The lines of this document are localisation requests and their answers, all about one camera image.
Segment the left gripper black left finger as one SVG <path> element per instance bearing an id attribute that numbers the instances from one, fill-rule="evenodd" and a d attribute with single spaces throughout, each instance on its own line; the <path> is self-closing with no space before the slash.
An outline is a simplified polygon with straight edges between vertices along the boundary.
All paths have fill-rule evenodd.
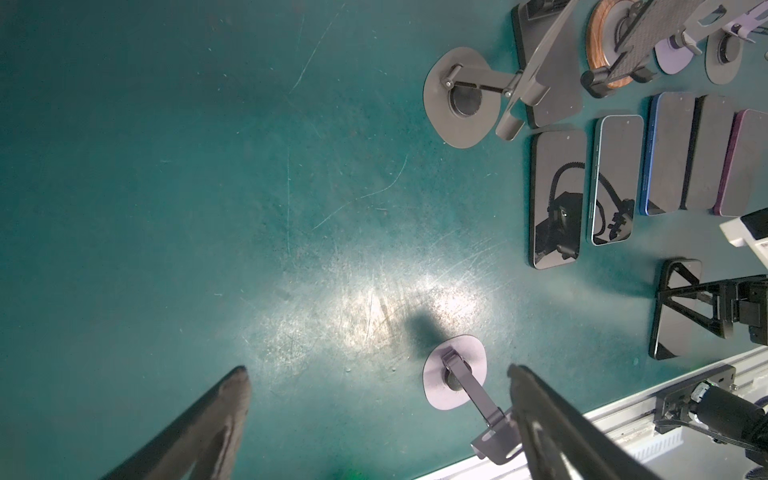
<path id="1" fill-rule="evenodd" d="M 228 479 L 251 401 L 248 370 L 237 366 L 106 479 Z"/>

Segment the grey phone stand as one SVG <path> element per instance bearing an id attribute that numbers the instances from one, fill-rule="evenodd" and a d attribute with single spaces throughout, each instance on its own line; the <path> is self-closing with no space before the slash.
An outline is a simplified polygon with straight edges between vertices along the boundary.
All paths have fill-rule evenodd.
<path id="1" fill-rule="evenodd" d="M 746 22 L 733 23 L 713 33 L 707 40 L 705 70 L 711 83 L 726 85 L 736 77 L 747 43 L 753 43 L 751 34 L 767 34 L 761 23 L 748 26 Z"/>

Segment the phone from grey stand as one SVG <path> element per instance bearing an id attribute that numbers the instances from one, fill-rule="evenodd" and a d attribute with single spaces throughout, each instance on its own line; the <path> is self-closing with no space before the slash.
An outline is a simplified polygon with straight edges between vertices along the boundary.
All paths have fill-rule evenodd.
<path id="1" fill-rule="evenodd" d="M 681 198 L 688 211 L 709 211 L 717 199 L 735 115 L 734 101 L 709 94 L 696 100 Z"/>

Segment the dark phone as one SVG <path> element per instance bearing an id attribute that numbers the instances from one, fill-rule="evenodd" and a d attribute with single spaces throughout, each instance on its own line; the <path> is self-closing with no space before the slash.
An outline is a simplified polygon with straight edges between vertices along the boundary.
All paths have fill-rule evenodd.
<path id="1" fill-rule="evenodd" d="M 584 131 L 538 133 L 531 143 L 529 257 L 537 270 L 580 254 L 587 139 Z"/>

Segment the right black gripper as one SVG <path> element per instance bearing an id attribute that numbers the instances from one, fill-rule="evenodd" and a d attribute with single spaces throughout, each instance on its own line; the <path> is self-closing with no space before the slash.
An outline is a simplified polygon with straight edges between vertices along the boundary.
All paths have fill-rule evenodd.
<path id="1" fill-rule="evenodd" d="M 750 341 L 767 345 L 767 276 L 755 275 L 695 283 L 657 292 L 656 301 L 687 316 L 697 326 L 723 339 L 733 334 L 736 323 L 748 327 Z"/>

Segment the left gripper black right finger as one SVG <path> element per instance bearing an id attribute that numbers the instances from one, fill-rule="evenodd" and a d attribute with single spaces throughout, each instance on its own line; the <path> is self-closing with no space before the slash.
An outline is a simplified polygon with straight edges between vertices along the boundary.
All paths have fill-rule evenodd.
<path id="1" fill-rule="evenodd" d="M 533 479 L 655 479 L 526 366 L 508 369 L 513 419 Z"/>

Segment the wooden round base phone stand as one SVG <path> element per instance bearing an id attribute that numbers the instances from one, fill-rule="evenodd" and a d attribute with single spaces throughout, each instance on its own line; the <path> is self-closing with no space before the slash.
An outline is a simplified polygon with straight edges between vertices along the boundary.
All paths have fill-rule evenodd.
<path id="1" fill-rule="evenodd" d="M 655 73 L 647 68 L 655 45 L 678 33 L 701 5 L 700 1 L 600 1 L 587 27 L 589 69 L 581 84 L 594 98 L 605 98 L 632 82 L 647 83 Z"/>

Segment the lilac phone stand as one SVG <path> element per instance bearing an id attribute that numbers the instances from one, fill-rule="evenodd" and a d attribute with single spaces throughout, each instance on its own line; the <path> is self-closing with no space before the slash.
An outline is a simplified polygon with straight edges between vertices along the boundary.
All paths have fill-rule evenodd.
<path id="1" fill-rule="evenodd" d="M 662 71 L 674 75 L 701 55 L 699 44 L 727 25 L 746 22 L 748 26 L 767 22 L 766 1 L 703 1 L 672 36 L 655 46 Z"/>

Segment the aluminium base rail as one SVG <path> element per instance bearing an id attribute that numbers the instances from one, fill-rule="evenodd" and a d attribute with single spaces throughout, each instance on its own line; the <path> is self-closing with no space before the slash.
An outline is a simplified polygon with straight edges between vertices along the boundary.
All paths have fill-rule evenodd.
<path id="1" fill-rule="evenodd" d="M 597 408 L 586 418 L 663 478 L 735 479 L 752 463 L 734 446 L 718 447 L 711 439 L 683 427 L 665 434 L 653 427 L 656 396 L 662 390 L 727 365 L 735 369 L 732 385 L 736 395 L 758 400 L 767 394 L 767 349 L 758 347 Z"/>

